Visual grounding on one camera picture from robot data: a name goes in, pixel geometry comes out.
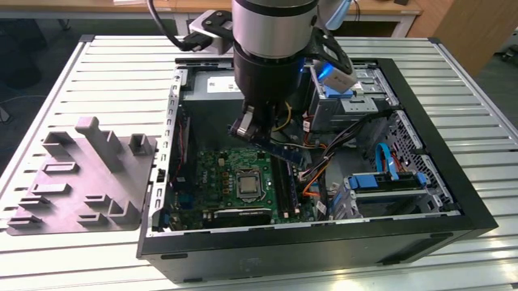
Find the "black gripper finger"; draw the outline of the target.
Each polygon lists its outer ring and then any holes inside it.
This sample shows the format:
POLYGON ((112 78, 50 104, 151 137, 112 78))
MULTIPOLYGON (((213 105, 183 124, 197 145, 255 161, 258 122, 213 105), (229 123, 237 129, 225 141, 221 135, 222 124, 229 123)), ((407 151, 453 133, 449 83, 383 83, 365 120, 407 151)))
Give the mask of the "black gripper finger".
POLYGON ((279 104, 263 103, 261 106, 261 138, 270 139, 279 114, 279 104))
POLYGON ((242 115, 230 126, 229 133, 233 137, 241 139, 254 139, 258 132, 259 112, 251 105, 245 107, 242 115))

